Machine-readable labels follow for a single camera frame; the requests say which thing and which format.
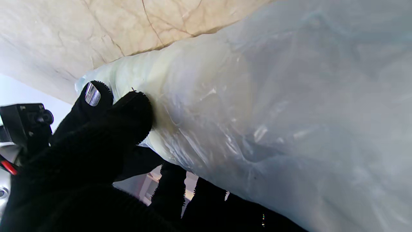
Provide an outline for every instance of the gloved hand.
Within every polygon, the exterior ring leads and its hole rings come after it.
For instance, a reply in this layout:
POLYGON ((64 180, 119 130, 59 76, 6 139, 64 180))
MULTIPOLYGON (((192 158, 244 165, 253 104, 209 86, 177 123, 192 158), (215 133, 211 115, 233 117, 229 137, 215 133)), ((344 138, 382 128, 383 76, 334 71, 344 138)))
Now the gloved hand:
POLYGON ((118 100, 111 109, 109 115, 122 115, 131 120, 140 122, 142 131, 147 131, 147 137, 153 124, 153 109, 149 98, 142 92, 130 91, 118 100))
POLYGON ((67 116, 60 122, 56 131, 50 138, 50 144, 53 146, 59 140, 64 138, 69 132, 79 129, 81 126, 101 117, 113 105, 113 94, 102 82, 92 80, 90 82, 100 94, 100 99, 96 106, 86 102, 86 91, 89 85, 86 85, 75 104, 67 116))

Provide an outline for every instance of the white plastic bag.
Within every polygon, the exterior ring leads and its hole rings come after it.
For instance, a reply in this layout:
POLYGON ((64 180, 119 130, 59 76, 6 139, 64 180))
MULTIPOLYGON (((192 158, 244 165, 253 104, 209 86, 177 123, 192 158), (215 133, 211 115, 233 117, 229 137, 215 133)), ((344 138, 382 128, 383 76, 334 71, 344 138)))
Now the white plastic bag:
POLYGON ((145 92, 146 144, 309 231, 412 231, 411 5, 275 2, 77 89, 145 92))

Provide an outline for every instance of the crumpled plastic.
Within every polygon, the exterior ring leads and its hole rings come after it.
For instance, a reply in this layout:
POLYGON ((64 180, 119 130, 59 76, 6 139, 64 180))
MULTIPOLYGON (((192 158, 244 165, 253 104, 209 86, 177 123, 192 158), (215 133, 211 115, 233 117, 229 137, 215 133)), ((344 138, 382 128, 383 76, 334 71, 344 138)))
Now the crumpled plastic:
POLYGON ((412 231, 412 2, 289 0, 87 73, 145 144, 312 232, 412 231))

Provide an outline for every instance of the translucent plastic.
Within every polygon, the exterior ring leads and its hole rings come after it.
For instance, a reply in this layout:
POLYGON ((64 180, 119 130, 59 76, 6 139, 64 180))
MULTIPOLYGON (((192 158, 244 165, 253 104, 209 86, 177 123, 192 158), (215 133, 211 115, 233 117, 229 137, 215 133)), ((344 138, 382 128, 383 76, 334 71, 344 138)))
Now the translucent plastic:
POLYGON ((85 75, 151 98, 164 159, 312 232, 412 231, 408 0, 274 2, 85 75))

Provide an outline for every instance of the black glove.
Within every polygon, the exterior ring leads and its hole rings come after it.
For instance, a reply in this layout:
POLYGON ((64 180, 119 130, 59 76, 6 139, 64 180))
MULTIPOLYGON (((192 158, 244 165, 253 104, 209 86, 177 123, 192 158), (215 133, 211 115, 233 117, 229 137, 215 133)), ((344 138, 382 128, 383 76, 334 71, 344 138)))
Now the black glove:
POLYGON ((98 104, 96 106, 91 106, 86 102, 85 95, 88 87, 88 85, 86 85, 83 88, 79 98, 73 105, 71 111, 62 120, 56 131, 51 136, 51 145, 61 140, 69 132, 75 131, 91 120, 101 117, 113 105, 113 94, 108 86, 96 80, 92 80, 90 83, 92 83, 100 93, 100 100, 98 104))

